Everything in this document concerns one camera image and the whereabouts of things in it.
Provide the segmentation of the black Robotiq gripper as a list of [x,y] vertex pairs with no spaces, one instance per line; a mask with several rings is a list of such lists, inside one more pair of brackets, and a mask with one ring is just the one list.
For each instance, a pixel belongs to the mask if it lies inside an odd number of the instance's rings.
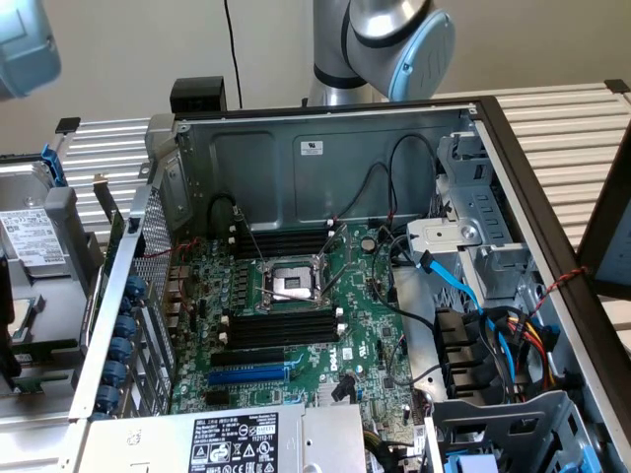
[[12,393],[16,388],[14,377],[22,372],[12,350],[9,326],[15,321],[10,271],[7,257],[1,254],[1,394]]

